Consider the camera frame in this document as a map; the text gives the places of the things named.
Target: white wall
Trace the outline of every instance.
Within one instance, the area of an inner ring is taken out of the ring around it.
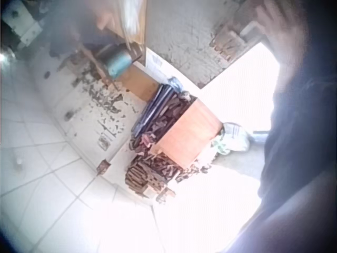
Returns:
[[[200,99],[221,122],[268,131],[279,74],[274,55],[259,43],[202,89]]]
[[[24,63],[2,66],[1,96],[0,227],[18,252],[163,252],[151,208],[96,177]]]

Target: pile of wood scraps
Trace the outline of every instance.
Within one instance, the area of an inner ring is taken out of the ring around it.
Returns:
[[[192,100],[188,92],[177,93],[170,85],[162,84],[133,127],[129,147],[137,157],[127,170],[125,183],[138,195],[157,196],[158,202],[165,202],[166,196],[175,196],[167,185],[176,180],[182,168],[165,154],[153,155],[150,150],[190,107]]]
[[[188,92],[177,93],[170,85],[160,85],[132,129],[130,149],[145,152],[174,125],[192,100]]]
[[[165,157],[138,155],[129,166],[125,183],[141,197],[165,202],[166,196],[175,196],[169,182],[175,180],[181,168]]]

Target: debris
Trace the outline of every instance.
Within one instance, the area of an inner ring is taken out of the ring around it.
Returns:
[[[75,115],[75,112],[74,112],[74,111],[68,111],[68,112],[64,115],[64,121],[69,121],[74,115]]]
[[[81,82],[82,79],[80,78],[76,78],[73,82],[72,82],[72,87],[76,88],[78,86],[78,84]]]
[[[48,79],[50,77],[51,73],[49,71],[47,71],[46,73],[44,73],[44,79]]]
[[[97,176],[98,175],[103,175],[107,170],[108,168],[110,167],[110,163],[108,163],[107,160],[103,160],[100,165],[98,165],[98,167],[96,168],[97,170]]]
[[[108,150],[108,148],[110,147],[111,143],[110,143],[110,140],[109,138],[105,135],[105,134],[102,134],[100,136],[100,138],[98,139],[98,145],[104,150]]]

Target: wall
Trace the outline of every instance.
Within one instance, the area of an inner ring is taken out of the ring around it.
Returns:
[[[202,88],[226,67],[210,42],[238,9],[232,0],[148,0],[146,46]]]
[[[1,96],[0,228],[18,252],[163,252],[151,208],[96,176],[24,63],[2,65]]]
[[[279,68],[259,43],[203,88],[199,98],[221,122],[235,122],[250,133],[268,131]]]

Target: wooden board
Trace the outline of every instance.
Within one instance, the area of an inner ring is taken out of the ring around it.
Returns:
[[[158,83],[134,65],[131,65],[116,81],[122,82],[125,88],[145,102],[148,102],[158,89]]]
[[[139,45],[145,44],[145,25],[146,25],[146,4],[147,0],[143,0],[140,14],[139,14],[139,31],[137,34],[129,37],[130,43],[136,42]],[[108,28],[116,33],[118,36],[125,38],[124,32],[121,26],[120,11],[116,9],[117,5],[109,5],[106,9],[96,10],[96,15],[99,20],[99,28]]]
[[[188,168],[222,126],[210,109],[196,100],[152,151],[164,152],[179,166]]]

